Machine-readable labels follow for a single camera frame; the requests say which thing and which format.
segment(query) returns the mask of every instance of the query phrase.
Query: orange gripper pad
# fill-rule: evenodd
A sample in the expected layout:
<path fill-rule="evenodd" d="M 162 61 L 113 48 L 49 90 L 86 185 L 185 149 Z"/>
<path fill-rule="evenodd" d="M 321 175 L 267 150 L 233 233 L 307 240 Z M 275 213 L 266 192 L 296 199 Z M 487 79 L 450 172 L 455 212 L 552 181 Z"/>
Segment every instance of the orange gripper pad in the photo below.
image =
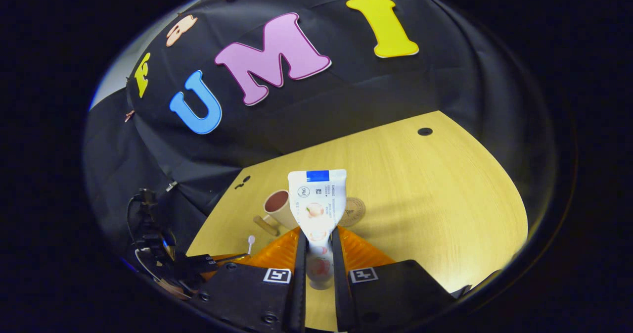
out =
<path fill-rule="evenodd" d="M 294 259 L 297 256 L 299 227 L 288 231 L 269 245 L 266 245 L 251 259 L 242 262 L 260 268 L 287 268 L 294 274 Z"/>
<path fill-rule="evenodd" d="M 346 272 L 395 263 L 394 259 L 389 258 L 384 252 L 341 226 L 339 226 L 339 236 L 341 237 Z"/>

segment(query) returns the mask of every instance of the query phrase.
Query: letter m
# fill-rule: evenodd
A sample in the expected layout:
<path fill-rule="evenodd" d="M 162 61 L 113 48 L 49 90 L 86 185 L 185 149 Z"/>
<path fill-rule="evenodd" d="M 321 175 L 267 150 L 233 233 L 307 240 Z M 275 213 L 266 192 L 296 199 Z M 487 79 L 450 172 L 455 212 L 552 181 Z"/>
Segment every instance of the letter m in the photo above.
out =
<path fill-rule="evenodd" d="M 269 94 L 266 86 L 258 85 L 251 74 L 274 85 L 283 86 L 281 56 L 290 65 L 292 80 L 317 74 L 332 64 L 328 56 L 320 55 L 299 28 L 297 13 L 280 15 L 264 26 L 264 50 L 239 44 L 225 47 L 215 57 L 215 63 L 225 65 L 244 91 L 244 104 L 255 105 Z"/>

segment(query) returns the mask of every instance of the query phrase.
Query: foam letter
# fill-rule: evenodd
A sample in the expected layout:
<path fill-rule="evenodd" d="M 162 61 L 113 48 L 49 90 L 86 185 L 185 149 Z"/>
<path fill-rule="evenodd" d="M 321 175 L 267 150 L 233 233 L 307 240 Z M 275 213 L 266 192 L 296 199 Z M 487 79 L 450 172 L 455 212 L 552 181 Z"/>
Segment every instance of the foam letter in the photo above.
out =
<path fill-rule="evenodd" d="M 147 67 L 147 61 L 149 61 L 150 53 L 147 52 L 143 57 L 143 61 L 140 61 L 140 65 L 134 72 L 134 78 L 136 78 L 136 84 L 138 84 L 138 96 L 140 98 L 143 97 L 143 93 L 145 92 L 145 88 L 147 88 L 147 74 L 149 69 Z"/>
<path fill-rule="evenodd" d="M 381 58 L 415 55 L 418 44 L 407 37 L 396 17 L 391 0 L 348 0 L 346 6 L 360 11 L 369 22 L 378 44 L 373 48 Z"/>
<path fill-rule="evenodd" d="M 182 121 L 184 121 L 193 132 L 198 134 L 212 132 L 217 128 L 220 120 L 222 120 L 222 108 L 213 93 L 211 93 L 209 88 L 207 88 L 206 84 L 202 81 L 202 71 L 193 72 L 191 76 L 187 78 L 187 81 L 185 81 L 185 88 L 194 91 L 204 105 L 206 105 L 209 111 L 206 117 L 200 118 L 194 114 L 187 103 L 185 103 L 184 94 L 182 94 L 182 92 L 176 93 L 172 98 L 172 101 L 169 103 L 169 109 L 178 114 Z"/>
<path fill-rule="evenodd" d="M 297 13 L 287 13 L 264 26 L 264 51 L 234 42 L 215 57 L 215 63 L 225 65 L 244 91 L 244 104 L 255 105 L 269 94 L 266 86 L 258 85 L 252 74 L 275 87 L 283 86 L 281 56 L 290 65 L 292 80 L 307 78 L 330 67 L 328 56 L 320 55 L 299 28 Z"/>
<path fill-rule="evenodd" d="M 167 33 L 167 47 L 170 47 L 174 42 L 181 38 L 181 35 L 186 33 L 194 24 L 196 24 L 197 18 L 194 19 L 193 15 L 187 15 L 182 18 L 176 25 L 174 25 Z"/>

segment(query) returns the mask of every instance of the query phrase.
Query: round coaster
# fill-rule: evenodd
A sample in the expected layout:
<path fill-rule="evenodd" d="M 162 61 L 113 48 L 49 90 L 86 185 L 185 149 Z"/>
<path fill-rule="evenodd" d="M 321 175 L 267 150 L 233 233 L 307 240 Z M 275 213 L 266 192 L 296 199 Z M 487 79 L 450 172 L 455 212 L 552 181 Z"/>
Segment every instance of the round coaster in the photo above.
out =
<path fill-rule="evenodd" d="M 343 214 L 339 225 L 342 227 L 351 227 L 352 225 L 360 222 L 364 217 L 365 207 L 362 200 L 355 197 L 348 197 L 348 202 L 345 207 L 345 213 Z"/>

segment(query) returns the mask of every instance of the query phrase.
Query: screw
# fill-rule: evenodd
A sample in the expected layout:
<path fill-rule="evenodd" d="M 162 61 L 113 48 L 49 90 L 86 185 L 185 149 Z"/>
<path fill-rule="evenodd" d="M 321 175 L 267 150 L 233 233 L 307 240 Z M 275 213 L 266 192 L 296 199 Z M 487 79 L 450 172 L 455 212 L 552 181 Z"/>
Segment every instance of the screw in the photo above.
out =
<path fill-rule="evenodd" d="M 267 324 L 273 324 L 274 322 L 276 322 L 276 317 L 274 315 L 265 315 L 262 319 Z"/>

